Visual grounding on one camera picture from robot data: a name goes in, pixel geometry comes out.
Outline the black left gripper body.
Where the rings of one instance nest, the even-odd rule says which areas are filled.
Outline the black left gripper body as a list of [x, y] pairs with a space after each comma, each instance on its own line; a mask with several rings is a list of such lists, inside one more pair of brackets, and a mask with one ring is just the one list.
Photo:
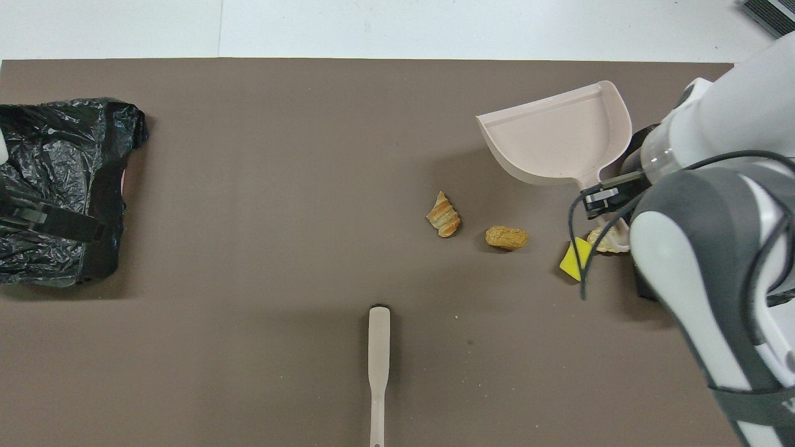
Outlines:
[[25, 207], [24, 198], [13, 195], [5, 186], [0, 186], [0, 227], [25, 229], [24, 221], [16, 215], [16, 212], [23, 207]]

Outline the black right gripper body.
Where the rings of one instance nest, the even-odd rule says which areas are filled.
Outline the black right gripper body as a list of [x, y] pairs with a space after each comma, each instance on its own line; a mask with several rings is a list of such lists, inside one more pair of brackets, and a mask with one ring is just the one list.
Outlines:
[[652, 182], [642, 166], [642, 149], [637, 147], [628, 150], [627, 156], [620, 167], [619, 187], [651, 187]]

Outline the pale bread piece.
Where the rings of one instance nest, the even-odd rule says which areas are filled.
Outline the pale bread piece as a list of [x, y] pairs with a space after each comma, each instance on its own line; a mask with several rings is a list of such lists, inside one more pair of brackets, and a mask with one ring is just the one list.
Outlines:
[[622, 235], [619, 234], [615, 227], [611, 227], [605, 237], [602, 237], [602, 232], [604, 232], [604, 227], [596, 227], [588, 233], [586, 238], [586, 241], [596, 251], [611, 254], [628, 253], [630, 251], [628, 243], [622, 239]]

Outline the yellow sponge piece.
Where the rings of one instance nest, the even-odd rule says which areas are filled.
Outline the yellow sponge piece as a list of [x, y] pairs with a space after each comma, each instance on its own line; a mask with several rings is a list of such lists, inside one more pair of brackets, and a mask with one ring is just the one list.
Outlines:
[[559, 268], [576, 282], [581, 282], [582, 272], [584, 272], [592, 251], [593, 244], [576, 237], [573, 242], [569, 242], [564, 258], [560, 260]]

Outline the beige plastic dustpan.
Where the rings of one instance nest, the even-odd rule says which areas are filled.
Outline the beige plastic dustpan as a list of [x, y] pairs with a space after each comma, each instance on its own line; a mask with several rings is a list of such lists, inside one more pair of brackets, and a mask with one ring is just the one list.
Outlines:
[[475, 119], [500, 167], [532, 186], [597, 186], [632, 136], [627, 105], [609, 80]]

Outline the brown peanut-shaped pastry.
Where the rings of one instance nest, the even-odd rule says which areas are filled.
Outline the brown peanut-shaped pastry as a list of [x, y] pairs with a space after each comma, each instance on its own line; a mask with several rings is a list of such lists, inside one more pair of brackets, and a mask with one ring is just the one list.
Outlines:
[[529, 234], [518, 227], [495, 225], [486, 229], [484, 240], [491, 247], [515, 251], [526, 246], [529, 241]]

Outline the striped croissant piece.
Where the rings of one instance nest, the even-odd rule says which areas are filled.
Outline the striped croissant piece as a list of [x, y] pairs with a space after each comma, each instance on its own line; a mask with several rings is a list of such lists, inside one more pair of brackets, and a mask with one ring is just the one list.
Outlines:
[[443, 191], [435, 196], [435, 204], [426, 215], [429, 224], [437, 230], [438, 237], [449, 238], [457, 232], [461, 218]]

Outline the beige hand brush black bristles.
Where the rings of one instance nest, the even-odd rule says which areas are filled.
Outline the beige hand brush black bristles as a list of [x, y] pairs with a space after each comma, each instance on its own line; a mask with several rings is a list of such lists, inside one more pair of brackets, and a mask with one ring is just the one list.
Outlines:
[[370, 387], [368, 447], [385, 447], [385, 400], [390, 370], [390, 310], [370, 308], [367, 326], [367, 379]]

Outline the dark grey ribbed panel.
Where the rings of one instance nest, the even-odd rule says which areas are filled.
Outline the dark grey ribbed panel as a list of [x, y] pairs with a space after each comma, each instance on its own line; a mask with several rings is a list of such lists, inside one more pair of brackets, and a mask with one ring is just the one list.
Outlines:
[[740, 0], [739, 6], [775, 39], [795, 33], [795, 0]]

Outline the brown table mat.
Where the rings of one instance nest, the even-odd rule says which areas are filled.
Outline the brown table mat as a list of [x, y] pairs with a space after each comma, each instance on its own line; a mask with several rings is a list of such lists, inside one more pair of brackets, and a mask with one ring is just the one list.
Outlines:
[[110, 96], [150, 138], [115, 274], [0, 286], [0, 447], [367, 447], [374, 304], [389, 447], [739, 447], [630, 258], [594, 260], [587, 300], [560, 271], [577, 187], [509, 176], [475, 119], [610, 80], [640, 128], [729, 68], [6, 60], [0, 104]]

